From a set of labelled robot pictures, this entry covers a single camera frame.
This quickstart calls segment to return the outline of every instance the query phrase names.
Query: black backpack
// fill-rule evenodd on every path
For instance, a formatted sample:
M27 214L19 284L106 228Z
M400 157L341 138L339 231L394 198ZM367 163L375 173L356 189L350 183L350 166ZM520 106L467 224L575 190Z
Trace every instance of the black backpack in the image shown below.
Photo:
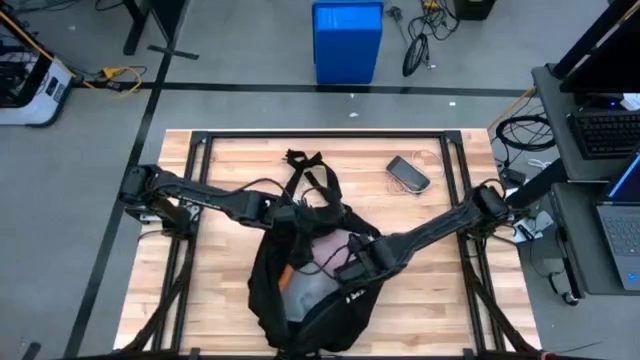
M303 152L289 150L286 160L295 172L285 190L293 194L304 175L328 205L307 208L306 216L295 228L278 225L265 232L249 279L249 308L258 316L258 324L264 329L269 345L289 357L317 353L320 349L344 351L369 324L382 284L371 285L357 294L338 289L317 303L301 322L290 322L285 316L278 281L287 264L299 269L313 260L311 243L315 238L336 229L374 238L379 237L380 232L340 201L338 178L322 161L320 153L308 159ZM325 168L326 187L321 187L311 172L305 172L314 166Z

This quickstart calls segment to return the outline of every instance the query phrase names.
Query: gray floor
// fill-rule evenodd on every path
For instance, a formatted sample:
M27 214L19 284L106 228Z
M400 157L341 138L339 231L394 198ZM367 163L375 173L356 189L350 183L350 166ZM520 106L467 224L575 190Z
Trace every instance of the gray floor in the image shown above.
M388 3L403 8L406 18L418 11L413 1ZM400 74L403 40L386 19L374 84L527 88L530 69L557 61L605 5L604 0L498 1L487 21L463 23L447 42L432 41L436 68L420 69L410 78ZM145 48L163 44L153 21L136 56L128 58L120 52L130 22L123 9L97 14L92 2L85 1L69 11L30 15L30 30L39 30L43 43L85 69L143 64L149 67L147 81L155 78L160 56ZM313 84L309 21L310 1L193 0L178 49L201 58L174 59L168 80ZM6 209L0 220L5 234L0 242L0 358L18 358L31 341L43 345L39 360L61 356L64 350L149 94L143 91L124 101L113 101L111 95L74 90L52 127L0 129L0 192ZM484 128L513 100L163 91L141 162L157 159L166 129ZM536 105L532 101L523 112L536 112ZM494 152L498 158L505 155L501 146ZM528 166L528 159L555 157L553 150L524 154L514 168L533 175L538 169ZM122 219L82 354L111 350L138 232L135 222ZM552 253L552 241L544 241L541 252ZM602 341L570 354L640 358L637 299L590 296L579 307L568 308L533 272L527 249L522 254L545 349Z

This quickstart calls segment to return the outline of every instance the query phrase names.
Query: blue bin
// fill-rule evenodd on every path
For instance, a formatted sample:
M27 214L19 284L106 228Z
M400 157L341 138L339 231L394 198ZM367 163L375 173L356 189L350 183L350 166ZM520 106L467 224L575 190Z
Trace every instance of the blue bin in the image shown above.
M318 84L369 84L382 39L378 0L317 0L313 60Z

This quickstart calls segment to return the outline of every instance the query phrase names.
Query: wooden tabletop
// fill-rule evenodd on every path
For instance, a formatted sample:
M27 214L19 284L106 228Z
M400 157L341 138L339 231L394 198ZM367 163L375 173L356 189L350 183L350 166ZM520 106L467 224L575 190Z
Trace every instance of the wooden tabletop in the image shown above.
M461 131L472 183L497 178L486 130ZM163 169L178 175L184 173L190 136L191 131L167 131L158 161ZM324 161L338 175L343 201L383 234L407 231L451 208L441 151L435 139L216 139L208 184L234 189L260 177L285 184L293 173L282 160L287 149L302 150L309 156L322 152ZM457 189L462 195L453 146L450 151ZM394 193L385 167L396 155L413 161L414 166L427 174L432 181L427 191L419 196ZM196 162L195 169L199 168L200 163ZM321 182L323 173L321 168L314 170ZM298 191L309 186L303 181ZM254 189L280 192L271 184L258 184ZM312 203L320 204L319 201L311 196ZM144 226L142 231L158 228ZM511 238L506 228L498 233ZM240 226L222 213L204 211L182 351L200 347L204 354L274 353L257 318L247 307L247 280L261 238L260 230ZM169 245L170 240L160 235L150 235L140 242L114 348L131 341L157 306ZM517 249L490 240L486 251L498 304L525 339L539 347ZM484 315L485 338L491 346L489 322ZM166 327L166 346L173 328L172 318L170 315ZM347 353L459 355L463 348L474 348L473 332L456 238L449 236L418 252L400 275L385 283L369 327Z

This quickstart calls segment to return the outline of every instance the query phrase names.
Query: black keyboard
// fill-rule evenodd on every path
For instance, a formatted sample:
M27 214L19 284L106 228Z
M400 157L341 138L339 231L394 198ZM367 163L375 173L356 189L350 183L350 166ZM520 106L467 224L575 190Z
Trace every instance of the black keyboard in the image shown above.
M585 159L626 158L640 144L638 113L575 114L567 120Z
M640 223L637 217L603 216L602 225L615 255L640 256Z

